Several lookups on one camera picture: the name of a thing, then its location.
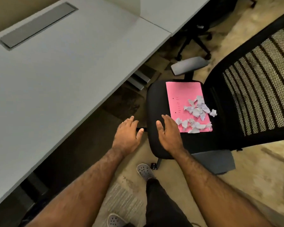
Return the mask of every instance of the person's left hand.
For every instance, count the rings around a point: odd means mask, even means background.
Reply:
[[[136,135],[136,128],[138,120],[133,120],[134,117],[130,117],[122,122],[115,134],[112,149],[120,151],[125,157],[134,152],[137,146],[140,144],[144,129],[141,128]]]

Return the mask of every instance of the white desk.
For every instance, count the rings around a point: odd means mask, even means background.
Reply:
[[[104,0],[8,51],[0,45],[0,202],[151,56],[170,33]]]
[[[140,16],[174,35],[209,0],[141,0]]]

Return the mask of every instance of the foot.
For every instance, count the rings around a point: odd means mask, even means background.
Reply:
[[[140,164],[137,166],[137,171],[140,174],[142,178],[144,178],[145,181],[151,178],[156,178],[155,175],[153,174],[153,171],[151,168],[146,165],[146,164]]]
[[[119,215],[111,213],[107,218],[108,227],[123,227],[127,223]]]

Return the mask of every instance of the pink paper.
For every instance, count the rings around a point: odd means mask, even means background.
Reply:
[[[190,114],[187,110],[184,110],[184,106],[191,106],[188,102],[189,99],[194,101],[197,96],[203,96],[201,84],[199,82],[166,82],[167,96],[171,118],[176,120],[180,118],[182,121],[192,118],[200,124],[208,124],[210,122],[209,116],[206,113],[204,121],[200,117],[195,117]],[[180,132],[189,132],[192,127],[188,126],[185,131],[183,131],[182,125],[178,126]],[[202,129],[200,132],[208,132],[212,129]]]

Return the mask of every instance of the pile of paper scraps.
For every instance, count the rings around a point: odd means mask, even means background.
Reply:
[[[203,96],[197,96],[194,101],[189,99],[188,102],[191,106],[184,106],[184,110],[187,110],[190,114],[197,118],[200,117],[202,121],[204,121],[205,119],[205,113],[210,114],[212,117],[215,117],[217,115],[216,110],[212,109],[212,111],[210,111],[209,108],[206,106]],[[185,131],[186,128],[189,126],[192,127],[193,129],[191,129],[188,133],[200,133],[200,130],[205,128],[208,128],[209,130],[212,129],[211,122],[209,122],[208,124],[200,124],[199,122],[196,122],[193,118],[189,118],[184,121],[182,121],[180,118],[177,118],[175,122],[178,125],[182,125],[183,131]]]

